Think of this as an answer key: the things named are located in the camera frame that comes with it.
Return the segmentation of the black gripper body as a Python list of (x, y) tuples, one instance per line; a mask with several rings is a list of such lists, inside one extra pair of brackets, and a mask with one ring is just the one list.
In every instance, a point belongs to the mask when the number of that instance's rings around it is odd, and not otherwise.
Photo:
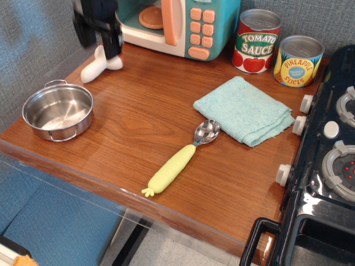
[(96, 43), (96, 33), (102, 35), (103, 42), (111, 42), (117, 35), (117, 1), (74, 1), (73, 24), (83, 47)]

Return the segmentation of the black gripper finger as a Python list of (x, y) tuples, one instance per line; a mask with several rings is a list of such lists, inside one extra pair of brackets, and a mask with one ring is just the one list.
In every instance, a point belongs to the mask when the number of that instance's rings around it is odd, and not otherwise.
[(107, 60), (113, 59), (122, 52), (123, 34), (121, 31), (121, 24), (115, 22), (108, 24), (101, 32), (104, 53)]

